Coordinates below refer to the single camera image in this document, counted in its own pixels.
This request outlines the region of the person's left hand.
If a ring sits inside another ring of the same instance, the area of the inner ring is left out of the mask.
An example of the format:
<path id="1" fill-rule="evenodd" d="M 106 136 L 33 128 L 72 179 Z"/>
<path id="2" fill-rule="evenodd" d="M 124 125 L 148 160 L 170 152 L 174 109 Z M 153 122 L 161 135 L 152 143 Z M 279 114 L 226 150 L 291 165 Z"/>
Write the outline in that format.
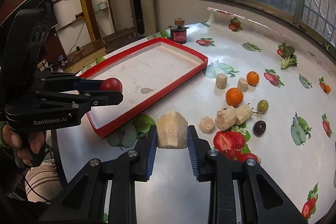
<path id="1" fill-rule="evenodd" d="M 27 166 L 37 165 L 37 156 L 44 148 L 45 142 L 46 135 L 42 131 L 29 133 L 27 138 L 22 139 L 8 124 L 1 123 L 1 147 L 14 148 L 18 158 Z"/>

